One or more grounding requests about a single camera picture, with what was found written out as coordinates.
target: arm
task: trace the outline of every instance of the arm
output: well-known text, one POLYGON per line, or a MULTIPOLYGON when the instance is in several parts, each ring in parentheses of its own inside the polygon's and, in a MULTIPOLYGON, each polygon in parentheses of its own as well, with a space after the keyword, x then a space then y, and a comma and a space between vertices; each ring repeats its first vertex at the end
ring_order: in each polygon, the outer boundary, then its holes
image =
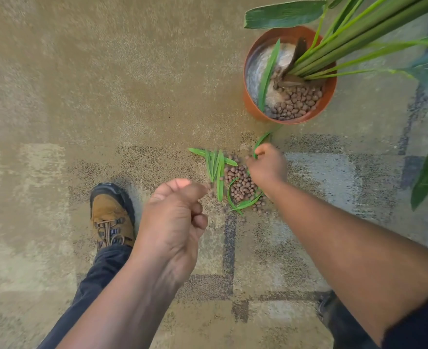
POLYGON ((58 349, 148 348, 179 287, 194 269, 207 227, 206 187, 175 179, 153 194, 127 263, 58 349))
POLYGON ((270 144, 247 165, 343 304, 380 344, 384 332, 428 298, 428 248, 357 218, 286 182, 270 144))

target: left hand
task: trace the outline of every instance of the left hand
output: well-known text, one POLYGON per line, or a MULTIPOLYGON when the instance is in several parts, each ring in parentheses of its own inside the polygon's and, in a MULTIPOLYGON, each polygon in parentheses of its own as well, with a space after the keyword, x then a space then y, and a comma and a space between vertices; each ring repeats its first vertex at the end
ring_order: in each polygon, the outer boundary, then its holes
POLYGON ((204 185, 174 179, 160 185, 145 205, 133 253, 168 261, 169 271, 181 285, 193 272, 198 240, 207 227, 199 199, 204 185))

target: floor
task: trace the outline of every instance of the floor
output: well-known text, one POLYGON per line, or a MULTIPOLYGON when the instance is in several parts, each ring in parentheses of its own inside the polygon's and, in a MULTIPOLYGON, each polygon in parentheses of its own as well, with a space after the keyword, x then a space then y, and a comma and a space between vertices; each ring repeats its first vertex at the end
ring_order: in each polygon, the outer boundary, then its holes
MULTIPOLYGON (((160 183, 205 181, 188 147, 245 154, 270 129, 241 100, 244 57, 262 33, 242 17, 262 4, 0 0, 0 348, 35 348, 70 304, 95 254, 94 184, 125 186, 140 215, 160 183)), ((427 34, 428 15, 388 38, 427 34)), ((272 140, 291 182, 428 244, 428 199, 409 207, 428 152, 428 97, 415 81, 342 77, 324 113, 272 140)), ((332 348, 315 315, 328 286, 273 206, 242 218, 203 203, 198 264, 152 348, 332 348)))

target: shoelace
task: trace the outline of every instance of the shoelace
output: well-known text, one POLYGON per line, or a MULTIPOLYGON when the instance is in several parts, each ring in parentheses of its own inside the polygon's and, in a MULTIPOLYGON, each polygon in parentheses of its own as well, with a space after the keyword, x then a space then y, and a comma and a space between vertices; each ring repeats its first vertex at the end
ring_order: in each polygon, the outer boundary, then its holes
POLYGON ((119 224, 119 221, 120 221, 120 219, 112 219, 110 221, 102 221, 100 223, 95 223, 96 228, 98 228, 99 237, 101 238, 101 240, 104 243, 103 244, 104 247, 113 245, 114 241, 118 240, 118 239, 121 240, 121 243, 119 243, 120 245, 124 244, 125 237, 118 233, 118 229, 112 229, 113 227, 115 227, 119 224), (99 230, 101 228, 104 228, 104 235, 103 236, 101 236, 101 234, 99 232, 99 230), (112 230, 116 230, 116 234, 111 235, 112 230))

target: right hand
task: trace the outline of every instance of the right hand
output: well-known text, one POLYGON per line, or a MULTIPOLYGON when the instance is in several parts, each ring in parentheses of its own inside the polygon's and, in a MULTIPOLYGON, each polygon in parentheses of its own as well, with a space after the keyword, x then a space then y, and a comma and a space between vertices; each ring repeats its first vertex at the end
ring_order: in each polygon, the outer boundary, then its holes
POLYGON ((287 160, 270 143, 261 144, 255 153, 258 159, 248 157, 246 165, 254 183, 267 194, 269 186, 287 181, 287 160))

